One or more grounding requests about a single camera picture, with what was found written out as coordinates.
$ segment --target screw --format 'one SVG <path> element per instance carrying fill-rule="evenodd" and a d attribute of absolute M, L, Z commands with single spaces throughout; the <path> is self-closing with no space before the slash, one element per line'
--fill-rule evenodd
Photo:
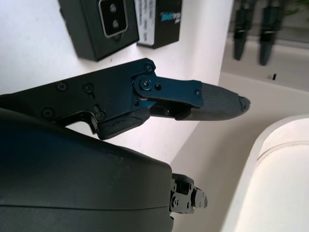
<path fill-rule="evenodd" d="M 84 90 L 86 93 L 92 93 L 92 91 L 93 91 L 93 85 L 90 84 L 90 83 L 86 83 L 86 84 L 84 84 L 84 86 L 83 86 L 83 90 Z"/>
<path fill-rule="evenodd" d="M 147 64 L 145 64 L 145 70 L 146 70 L 147 72 L 151 72 L 151 71 L 154 70 L 154 68 L 153 68 L 152 64 L 147 63 Z"/>
<path fill-rule="evenodd" d="M 195 95 L 197 97 L 201 96 L 201 91 L 199 89 L 195 90 Z"/>
<path fill-rule="evenodd" d="M 46 108 L 42 111 L 42 115 L 45 118 L 52 118 L 55 115 L 55 112 L 52 108 Z"/>
<path fill-rule="evenodd" d="M 146 80 L 146 79 L 142 79 L 140 81 L 140 87 L 144 90 L 150 90 L 152 87 L 151 81 L 150 80 Z"/>
<path fill-rule="evenodd" d="M 165 114 L 166 116 L 169 116 L 169 115 L 170 115 L 170 111 L 169 111 L 168 109 L 164 109 L 164 114 Z"/>
<path fill-rule="evenodd" d="M 115 29 L 119 27 L 119 23 L 118 23 L 117 20 L 114 20 L 114 21 L 113 21 L 112 27 L 115 28 Z"/>
<path fill-rule="evenodd" d="M 56 85 L 56 89 L 60 92 L 63 92 L 63 91 L 66 91 L 68 88 L 68 85 L 65 83 L 65 82 L 59 82 L 57 85 Z"/>
<path fill-rule="evenodd" d="M 110 6 L 110 11 L 111 11 L 112 13 L 115 13 L 116 10 L 117 10 L 116 5 L 115 5 L 114 3 L 112 3 L 111 6 Z"/>
<path fill-rule="evenodd" d="M 104 118 L 105 118 L 105 114 L 104 114 L 103 112 L 101 112 L 101 111 L 96 112 L 96 119 L 97 119 L 98 121 L 103 121 Z"/>
<path fill-rule="evenodd" d="M 154 88 L 158 91 L 161 90 L 162 86 L 160 84 L 155 84 Z"/>

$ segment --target product box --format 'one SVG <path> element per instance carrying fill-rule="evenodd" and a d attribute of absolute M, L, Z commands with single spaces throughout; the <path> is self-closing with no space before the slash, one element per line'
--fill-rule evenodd
<path fill-rule="evenodd" d="M 138 45 L 159 48 L 179 40 L 182 0 L 135 0 Z"/>
<path fill-rule="evenodd" d="M 58 0 L 76 54 L 98 61 L 139 40 L 134 0 Z"/>

